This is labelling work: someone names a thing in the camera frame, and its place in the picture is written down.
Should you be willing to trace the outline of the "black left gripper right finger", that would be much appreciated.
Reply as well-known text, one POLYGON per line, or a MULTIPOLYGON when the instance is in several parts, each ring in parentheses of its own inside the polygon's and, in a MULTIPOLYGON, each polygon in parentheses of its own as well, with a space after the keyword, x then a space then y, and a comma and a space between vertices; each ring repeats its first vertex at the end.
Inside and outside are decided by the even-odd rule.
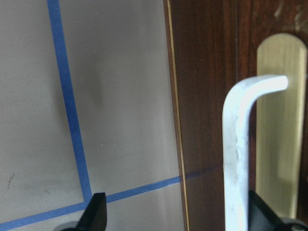
POLYGON ((292 218, 280 218, 254 191, 249 191, 249 231, 307 231, 308 225, 292 218))

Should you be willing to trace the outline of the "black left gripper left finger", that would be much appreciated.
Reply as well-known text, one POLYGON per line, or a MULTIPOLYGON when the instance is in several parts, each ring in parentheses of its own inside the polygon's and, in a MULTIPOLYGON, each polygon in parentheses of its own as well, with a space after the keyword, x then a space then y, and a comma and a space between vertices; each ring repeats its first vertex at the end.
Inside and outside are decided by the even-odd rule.
POLYGON ((74 226, 68 223, 56 228, 56 231, 104 231, 107 226, 107 202, 103 192, 95 193, 81 218, 74 226))

